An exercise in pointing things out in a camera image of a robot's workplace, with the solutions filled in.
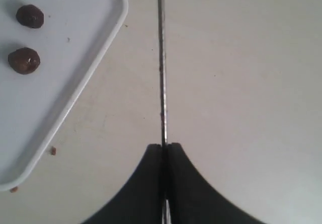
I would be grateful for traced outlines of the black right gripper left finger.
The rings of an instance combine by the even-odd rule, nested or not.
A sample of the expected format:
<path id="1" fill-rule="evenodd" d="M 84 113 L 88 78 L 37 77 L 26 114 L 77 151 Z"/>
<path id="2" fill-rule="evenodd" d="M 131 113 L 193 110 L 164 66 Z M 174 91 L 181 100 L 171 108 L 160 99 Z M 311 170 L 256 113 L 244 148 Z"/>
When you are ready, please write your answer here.
<path id="1" fill-rule="evenodd" d="M 162 147 L 149 144 L 120 191 L 84 223 L 162 223 Z"/>

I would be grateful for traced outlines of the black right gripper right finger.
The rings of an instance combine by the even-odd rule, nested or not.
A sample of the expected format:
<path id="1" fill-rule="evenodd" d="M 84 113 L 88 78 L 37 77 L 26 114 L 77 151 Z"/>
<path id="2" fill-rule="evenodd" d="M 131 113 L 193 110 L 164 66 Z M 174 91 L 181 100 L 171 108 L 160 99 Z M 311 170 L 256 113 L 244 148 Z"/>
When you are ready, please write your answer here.
<path id="1" fill-rule="evenodd" d="M 167 171 L 172 223 L 260 223 L 217 192 L 179 143 L 167 146 Z"/>

